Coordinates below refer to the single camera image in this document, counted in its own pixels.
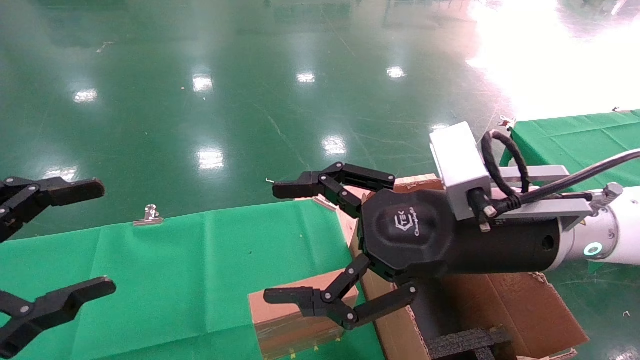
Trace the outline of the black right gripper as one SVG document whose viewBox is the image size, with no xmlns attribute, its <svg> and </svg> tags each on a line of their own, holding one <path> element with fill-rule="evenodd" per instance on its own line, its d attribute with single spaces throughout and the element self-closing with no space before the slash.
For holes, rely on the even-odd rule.
<svg viewBox="0 0 640 360">
<path fill-rule="evenodd" d="M 398 193 L 396 176 L 345 162 L 321 171 L 304 171 L 297 180 L 272 183 L 277 199 L 323 196 L 353 219 L 361 217 L 361 254 L 327 287 L 268 288 L 270 305 L 296 305 L 303 317 L 328 318 L 354 330 L 410 305 L 418 294 L 413 282 L 350 307 L 345 295 L 372 270 L 387 281 L 439 278 L 458 274 L 542 272 L 551 268 L 560 247 L 557 219 L 493 225 L 480 230 L 473 219 L 458 221 L 445 191 Z M 374 192 L 362 200 L 346 189 Z"/>
</svg>

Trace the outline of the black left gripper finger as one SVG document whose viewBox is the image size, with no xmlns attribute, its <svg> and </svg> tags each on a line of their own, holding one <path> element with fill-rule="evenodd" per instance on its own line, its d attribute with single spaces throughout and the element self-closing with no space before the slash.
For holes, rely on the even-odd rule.
<svg viewBox="0 0 640 360">
<path fill-rule="evenodd" d="M 9 320 L 0 329 L 0 356 L 12 359 L 41 333 L 72 322 L 89 302 L 117 291 L 113 280 L 98 276 L 27 301 L 7 291 L 0 292 L 0 311 Z"/>
<path fill-rule="evenodd" d="M 0 183 L 0 241 L 11 239 L 48 207 L 68 205 L 105 196 L 98 178 L 68 182 L 61 177 L 31 180 L 8 177 Z"/>
</svg>

